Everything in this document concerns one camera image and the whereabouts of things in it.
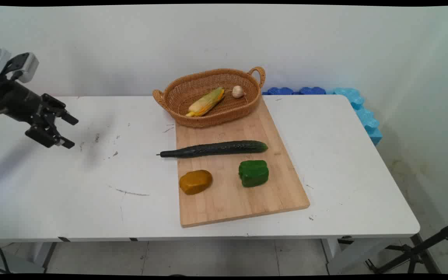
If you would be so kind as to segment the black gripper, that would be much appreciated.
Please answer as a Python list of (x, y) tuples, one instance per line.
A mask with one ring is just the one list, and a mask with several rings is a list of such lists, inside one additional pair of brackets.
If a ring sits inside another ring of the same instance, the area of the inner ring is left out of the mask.
[(25, 135), (46, 148), (61, 146), (71, 149), (75, 142), (62, 136), (55, 124), (63, 119), (71, 125), (78, 119), (66, 110), (66, 105), (47, 93), (36, 94), (17, 81), (0, 82), (0, 115), (30, 124)]

